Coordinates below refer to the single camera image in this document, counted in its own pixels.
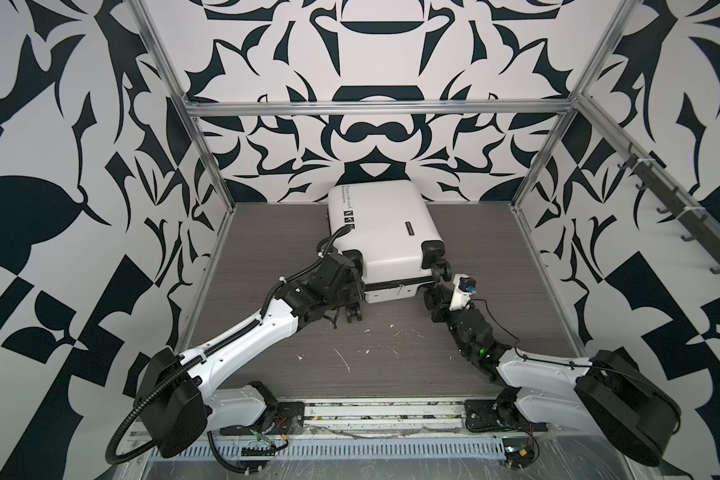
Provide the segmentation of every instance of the thin black wire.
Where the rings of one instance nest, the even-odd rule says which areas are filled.
[[[501,324],[496,320],[496,318],[494,317],[494,314],[490,312],[490,309],[488,308],[488,302],[487,302],[486,300],[481,299],[481,298],[476,298],[476,299],[472,299],[472,302],[482,302],[482,303],[485,304],[485,310],[488,312],[488,316],[490,317],[490,319],[491,319],[494,323],[496,323],[496,325],[499,325],[499,327],[500,327],[503,331],[507,332],[507,334],[509,334],[509,336],[511,336],[512,338],[514,338],[514,339],[516,340],[516,342],[514,343],[514,346],[513,346],[514,352],[515,352],[515,354],[516,354],[518,357],[522,357],[522,359],[523,359],[524,362],[525,362],[526,360],[534,360],[535,362],[551,363],[552,365],[567,366],[567,367],[570,367],[571,370],[573,370],[574,368],[577,368],[577,367],[578,367],[578,368],[585,368],[585,369],[597,369],[597,370],[601,370],[601,371],[604,371],[604,372],[613,372],[613,373],[615,373],[615,374],[617,374],[617,375],[621,375],[621,376],[625,376],[625,377],[630,378],[630,379],[633,379],[633,380],[637,380],[638,382],[642,383],[642,384],[645,385],[645,386],[650,387],[651,389],[654,388],[653,385],[651,385],[650,383],[648,383],[647,381],[645,381],[645,380],[643,380],[643,379],[641,379],[641,378],[638,378],[638,377],[636,377],[636,376],[629,375],[629,374],[626,374],[626,373],[619,372],[618,370],[609,369],[609,368],[604,367],[604,366],[597,366],[597,365],[577,365],[576,363],[573,363],[573,362],[563,363],[563,362],[553,362],[553,361],[551,361],[551,360],[542,360],[542,359],[530,358],[530,357],[528,357],[528,355],[526,355],[525,353],[520,353],[520,352],[518,351],[518,344],[520,343],[521,340],[520,340],[515,334],[513,334],[512,332],[510,332],[510,331],[508,331],[507,329],[505,329],[504,326],[501,325]],[[675,408],[675,406],[674,406],[671,402],[667,402],[667,403],[670,405],[670,408],[672,408],[672,412],[675,414],[675,419],[677,420],[677,427],[675,427],[675,430],[672,432],[672,435],[675,435],[676,433],[678,433],[678,432],[680,431],[680,426],[682,425],[682,422],[681,422],[681,420],[680,420],[680,412],[677,411],[677,408]]]

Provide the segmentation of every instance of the table surface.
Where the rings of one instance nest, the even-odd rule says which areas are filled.
[[[478,298],[522,339],[520,348],[572,356],[520,228],[506,204],[430,204],[455,274],[469,274]],[[324,204],[238,204],[192,344],[207,341],[259,309],[280,276],[314,261],[328,235]],[[485,314],[482,302],[478,304]],[[495,395],[499,387],[462,359],[443,323],[432,323],[422,293],[363,303],[362,322],[334,330],[327,320],[270,346],[227,379],[251,380],[278,398]],[[496,338],[514,340],[494,325]]]

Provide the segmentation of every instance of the white suitcase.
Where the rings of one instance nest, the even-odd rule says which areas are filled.
[[[331,233],[344,225],[353,228],[334,246],[361,266],[366,302],[407,298],[425,283],[451,279],[442,258],[445,245],[410,180],[331,188],[328,222]]]

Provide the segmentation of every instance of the suitcase shell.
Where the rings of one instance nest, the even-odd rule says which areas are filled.
[[[410,180],[337,185],[328,192],[331,233],[353,228],[334,246],[356,263],[362,259],[365,301],[416,295],[432,282],[429,264],[445,248],[424,199]]]

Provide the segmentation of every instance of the metal beam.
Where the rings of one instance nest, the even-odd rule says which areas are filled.
[[[600,75],[600,72],[603,71],[605,62],[621,41],[621,37],[624,35],[624,29],[629,23],[630,18],[632,18],[632,14],[637,6],[642,3],[643,0],[622,0],[619,6],[616,7],[614,16],[608,23],[605,33],[603,33],[603,36],[600,38],[594,52],[592,52],[592,56],[586,64],[584,72],[581,74],[581,77],[579,77],[578,82],[576,82],[574,89],[571,90],[568,99],[573,101],[577,95],[590,90]],[[575,115],[576,113],[566,113],[558,117],[557,123],[552,127],[550,134],[547,136],[547,141],[544,142],[541,150],[539,150],[534,162],[528,169],[528,174],[526,174],[525,178],[523,178],[523,183],[520,184],[518,192],[512,199],[512,205],[521,206],[523,201],[528,197],[528,194],[533,191],[536,182],[538,182],[539,176],[541,176],[541,172],[543,172],[544,168],[547,167],[547,163],[550,160],[553,150],[557,147],[557,141],[562,139],[563,135],[565,135],[565,132],[568,130],[570,122],[574,120]],[[559,135],[560,138],[558,138],[554,144],[549,145],[550,141],[554,140],[552,138],[553,133],[555,133],[556,137]]]
[[[585,94],[577,94],[574,98],[574,108],[588,120],[622,158],[627,159],[632,154],[638,158],[648,158],[648,153],[624,131],[619,124],[592,98]]]
[[[221,172],[219,171],[219,165],[216,162],[216,158],[208,148],[205,137],[203,137],[200,128],[198,128],[196,122],[186,111],[186,105],[184,102],[184,92],[180,86],[179,79],[176,78],[173,67],[171,67],[168,54],[163,48],[163,43],[160,41],[157,35],[155,25],[152,23],[149,12],[144,5],[143,0],[127,0],[126,4],[130,9],[130,14],[134,18],[136,27],[139,29],[139,35],[141,41],[144,43],[146,50],[150,53],[150,56],[154,60],[155,68],[160,76],[160,79],[168,90],[168,95],[173,102],[173,107],[179,114],[184,129],[190,136],[190,139],[197,148],[200,154],[200,161],[202,166],[206,168],[208,175],[211,177],[211,183],[216,189],[216,192],[224,202],[224,206],[228,211],[232,211],[235,205],[230,191],[226,187]]]
[[[191,117],[261,115],[481,114],[558,113],[570,106],[565,98],[515,100],[421,101],[284,101],[243,103],[189,102]]]

